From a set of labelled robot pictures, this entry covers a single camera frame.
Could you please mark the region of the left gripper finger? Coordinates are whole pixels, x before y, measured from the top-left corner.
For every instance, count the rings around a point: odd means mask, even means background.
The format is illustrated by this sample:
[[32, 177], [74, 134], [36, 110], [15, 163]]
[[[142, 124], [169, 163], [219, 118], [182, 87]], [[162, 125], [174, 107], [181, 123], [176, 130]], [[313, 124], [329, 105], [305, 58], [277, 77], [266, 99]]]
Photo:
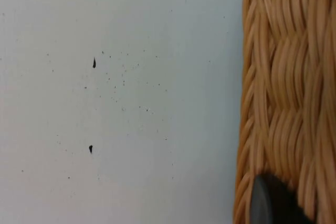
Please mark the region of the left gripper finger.
[[249, 221], [256, 224], [314, 223], [299, 207], [295, 192], [270, 173], [254, 179]]

